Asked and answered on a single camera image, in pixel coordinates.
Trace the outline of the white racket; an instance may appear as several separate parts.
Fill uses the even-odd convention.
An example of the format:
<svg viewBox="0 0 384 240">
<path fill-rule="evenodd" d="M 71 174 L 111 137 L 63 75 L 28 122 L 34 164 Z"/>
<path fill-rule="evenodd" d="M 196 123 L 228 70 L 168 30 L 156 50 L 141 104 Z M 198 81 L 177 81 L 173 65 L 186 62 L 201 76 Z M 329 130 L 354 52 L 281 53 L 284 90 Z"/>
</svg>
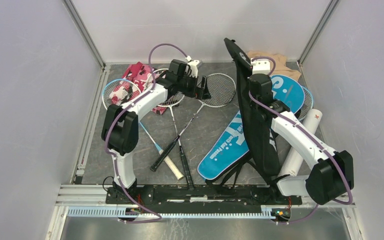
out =
<svg viewBox="0 0 384 240">
<path fill-rule="evenodd" d="M 150 169 L 155 172 L 161 164 L 161 161 L 169 155 L 172 149 L 175 147 L 176 143 L 179 142 L 180 136 L 184 133 L 187 127 L 191 124 L 193 119 L 199 113 L 199 111 L 204 107 L 210 108 L 221 108 L 227 105 L 232 101 L 236 93 L 236 83 L 228 75 L 224 73 L 213 73 L 206 77 L 206 84 L 211 95 L 211 98 L 199 100 L 201 102 L 200 108 L 189 120 L 186 126 L 182 131 L 174 138 L 174 140 L 166 147 L 161 156 L 151 165 Z"/>
<path fill-rule="evenodd" d="M 181 92 L 178 92 L 175 95 L 173 95 L 170 98 L 168 98 L 168 100 L 166 100 L 165 102 L 160 103 L 159 105 L 157 105 L 157 107 L 169 108 L 171 116 L 172 116 L 172 121 L 173 121 L 173 124 L 174 124 L 175 133 L 177 135 L 179 134 L 179 131 L 178 131 L 178 128 L 177 128 L 177 125 L 176 125 L 176 120 L 175 120 L 174 113 L 173 113 L 173 107 L 177 106 L 183 100 L 183 98 L 184 98 L 184 95 Z M 142 123 L 140 123 L 140 125 L 142 126 L 142 129 L 146 132 L 146 134 L 149 136 L 150 140 L 155 145 L 158 153 L 161 155 L 163 153 L 163 149 L 152 138 L 151 134 L 146 130 L 144 125 Z M 185 178 L 185 176 L 180 172 L 180 170 L 176 167 L 174 162 L 168 156 L 164 159 L 164 161 L 166 162 L 166 164 L 168 165 L 168 167 L 171 169 L 171 171 L 174 173 L 175 177 L 178 180 L 182 180 L 182 179 Z"/>
</svg>

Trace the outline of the black Crossway racket cover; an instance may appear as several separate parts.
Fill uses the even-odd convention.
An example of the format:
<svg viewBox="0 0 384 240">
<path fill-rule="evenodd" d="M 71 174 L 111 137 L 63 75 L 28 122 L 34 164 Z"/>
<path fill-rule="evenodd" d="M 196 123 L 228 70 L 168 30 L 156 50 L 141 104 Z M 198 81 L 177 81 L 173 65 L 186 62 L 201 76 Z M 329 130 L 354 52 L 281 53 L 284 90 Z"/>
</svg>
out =
<svg viewBox="0 0 384 240">
<path fill-rule="evenodd" d="M 223 41 L 236 66 L 237 98 L 249 155 L 257 172 L 270 185 L 281 169 L 276 135 L 271 130 L 273 115 L 252 101 L 251 97 L 266 105 L 273 103 L 272 81 L 267 73 L 253 72 L 251 59 L 235 40 L 226 37 Z"/>
</svg>

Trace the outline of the white shuttlecock tube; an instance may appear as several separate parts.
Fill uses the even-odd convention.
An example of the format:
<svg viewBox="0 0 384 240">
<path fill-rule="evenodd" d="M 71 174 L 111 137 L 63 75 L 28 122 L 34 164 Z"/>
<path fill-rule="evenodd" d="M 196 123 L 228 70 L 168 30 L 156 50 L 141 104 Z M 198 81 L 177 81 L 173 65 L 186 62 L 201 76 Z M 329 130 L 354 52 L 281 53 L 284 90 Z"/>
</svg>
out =
<svg viewBox="0 0 384 240">
<path fill-rule="evenodd" d="M 292 119 L 293 123 L 282 117 L 277 117 L 274 120 L 274 131 L 291 145 L 295 153 L 290 152 L 287 155 L 279 175 L 297 176 L 303 162 L 306 162 L 310 169 L 317 164 L 315 157 L 320 155 L 320 152 L 315 142 L 308 135 L 311 135 L 313 138 L 316 137 L 315 132 L 323 114 L 317 109 L 311 109 L 307 113 L 303 124 L 299 123 L 291 112 L 283 112 L 282 115 Z"/>
</svg>

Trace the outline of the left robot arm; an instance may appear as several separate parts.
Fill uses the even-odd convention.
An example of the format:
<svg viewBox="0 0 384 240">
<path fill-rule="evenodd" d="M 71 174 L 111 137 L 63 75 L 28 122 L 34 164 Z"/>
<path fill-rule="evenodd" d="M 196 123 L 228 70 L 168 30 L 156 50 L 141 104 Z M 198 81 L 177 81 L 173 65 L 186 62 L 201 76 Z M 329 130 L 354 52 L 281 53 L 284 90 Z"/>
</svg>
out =
<svg viewBox="0 0 384 240">
<path fill-rule="evenodd" d="M 169 68 L 160 74 L 151 69 L 141 93 L 135 93 L 134 83 L 122 83 L 123 98 L 107 106 L 101 137 L 113 161 L 114 181 L 120 187 L 117 196 L 125 204 L 137 198 L 137 190 L 132 186 L 137 181 L 133 152 L 139 141 L 139 122 L 152 109 L 179 93 L 197 100 L 210 99 L 206 78 L 198 77 L 200 65 L 199 60 L 188 57 L 186 61 L 172 60 Z"/>
</svg>

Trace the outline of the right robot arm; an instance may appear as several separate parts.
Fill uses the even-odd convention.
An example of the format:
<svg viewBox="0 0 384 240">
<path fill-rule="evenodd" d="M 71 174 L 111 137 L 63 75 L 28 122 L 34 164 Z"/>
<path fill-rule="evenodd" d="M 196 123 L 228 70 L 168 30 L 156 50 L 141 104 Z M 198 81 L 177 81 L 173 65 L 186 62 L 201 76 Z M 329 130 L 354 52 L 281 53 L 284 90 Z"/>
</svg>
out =
<svg viewBox="0 0 384 240">
<path fill-rule="evenodd" d="M 270 120 L 270 130 L 282 136 L 310 167 L 308 175 L 285 174 L 269 189 L 269 199 L 282 204 L 289 196 L 310 197 L 324 205 L 334 201 L 343 205 L 353 203 L 354 160 L 346 151 L 337 151 L 307 130 L 289 108 L 272 93 L 272 81 L 263 73 L 248 77 L 252 106 Z"/>
</svg>

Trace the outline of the blue Sport racket cover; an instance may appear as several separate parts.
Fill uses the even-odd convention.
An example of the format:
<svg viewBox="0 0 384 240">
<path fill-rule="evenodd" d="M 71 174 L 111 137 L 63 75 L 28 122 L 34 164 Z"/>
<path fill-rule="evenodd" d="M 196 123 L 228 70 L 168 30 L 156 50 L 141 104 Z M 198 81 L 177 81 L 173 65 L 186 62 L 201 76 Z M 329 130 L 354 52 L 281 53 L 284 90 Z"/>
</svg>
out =
<svg viewBox="0 0 384 240">
<path fill-rule="evenodd" d="M 272 93 L 286 104 L 291 112 L 298 112 L 305 102 L 305 91 L 296 80 L 281 74 L 271 76 Z M 197 171 L 205 180 L 215 180 L 248 152 L 243 133 L 241 113 L 238 111 L 219 139 L 201 160 Z"/>
</svg>

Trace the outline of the pink camouflage cloth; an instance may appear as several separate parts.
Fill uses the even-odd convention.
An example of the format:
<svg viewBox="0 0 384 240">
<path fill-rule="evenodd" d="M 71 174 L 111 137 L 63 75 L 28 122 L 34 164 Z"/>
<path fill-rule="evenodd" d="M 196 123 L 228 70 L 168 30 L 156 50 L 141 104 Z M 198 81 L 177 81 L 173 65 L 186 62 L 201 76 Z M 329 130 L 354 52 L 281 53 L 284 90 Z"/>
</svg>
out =
<svg viewBox="0 0 384 240">
<path fill-rule="evenodd" d="M 142 92 L 151 88 L 153 85 L 151 68 L 147 64 L 141 62 L 129 65 L 121 79 L 133 82 Z"/>
</svg>

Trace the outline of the beige cloth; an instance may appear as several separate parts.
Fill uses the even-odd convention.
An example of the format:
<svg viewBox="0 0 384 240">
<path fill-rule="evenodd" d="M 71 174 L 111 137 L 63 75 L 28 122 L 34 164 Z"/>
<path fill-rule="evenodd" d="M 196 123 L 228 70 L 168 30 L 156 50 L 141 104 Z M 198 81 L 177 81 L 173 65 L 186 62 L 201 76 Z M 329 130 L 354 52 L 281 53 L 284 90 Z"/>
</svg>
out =
<svg viewBox="0 0 384 240">
<path fill-rule="evenodd" d="M 294 79 L 295 81 L 298 81 L 299 78 L 301 77 L 301 73 L 298 70 L 294 70 L 290 67 L 287 66 L 287 57 L 282 55 L 282 54 L 273 54 L 273 53 L 268 53 L 264 51 L 249 51 L 247 53 L 247 56 L 250 59 L 253 59 L 255 57 L 270 57 L 275 61 L 275 68 L 272 75 L 284 75 L 287 76 L 291 79 Z"/>
</svg>

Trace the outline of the racket under blue cover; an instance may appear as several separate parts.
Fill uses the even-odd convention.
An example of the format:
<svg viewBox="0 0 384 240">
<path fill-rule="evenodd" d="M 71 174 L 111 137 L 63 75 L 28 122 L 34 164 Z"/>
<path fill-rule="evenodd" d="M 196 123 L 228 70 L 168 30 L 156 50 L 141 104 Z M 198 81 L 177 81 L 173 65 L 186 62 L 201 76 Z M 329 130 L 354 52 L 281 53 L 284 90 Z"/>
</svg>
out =
<svg viewBox="0 0 384 240">
<path fill-rule="evenodd" d="M 307 113 L 313 108 L 314 98 L 312 93 L 304 86 L 302 86 L 304 91 L 304 102 L 300 109 L 299 120 L 302 121 L 307 116 Z"/>
</svg>

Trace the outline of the blue frame badminton racket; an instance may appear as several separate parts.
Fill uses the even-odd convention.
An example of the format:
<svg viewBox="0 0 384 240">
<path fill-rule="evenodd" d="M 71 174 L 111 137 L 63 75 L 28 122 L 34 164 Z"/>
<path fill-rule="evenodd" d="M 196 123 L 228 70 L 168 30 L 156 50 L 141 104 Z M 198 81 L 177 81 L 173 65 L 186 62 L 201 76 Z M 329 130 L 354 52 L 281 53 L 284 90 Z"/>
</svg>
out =
<svg viewBox="0 0 384 240">
<path fill-rule="evenodd" d="M 123 103 L 131 101 L 141 93 L 142 91 L 140 90 L 140 88 L 133 82 L 123 78 L 115 79 L 109 82 L 104 87 L 102 91 L 102 103 L 105 109 L 108 109 L 108 106 L 111 104 L 116 104 L 119 106 Z M 139 122 L 139 124 L 155 145 L 158 153 L 161 155 L 163 153 L 163 149 L 160 147 L 160 145 L 155 142 L 155 140 L 148 132 L 148 130 L 144 127 L 142 122 Z M 175 165 L 175 163 L 169 156 L 166 156 L 164 158 L 164 162 L 170 168 L 170 170 L 175 175 L 178 181 L 184 178 L 184 175 L 181 173 L 179 168 Z"/>
</svg>

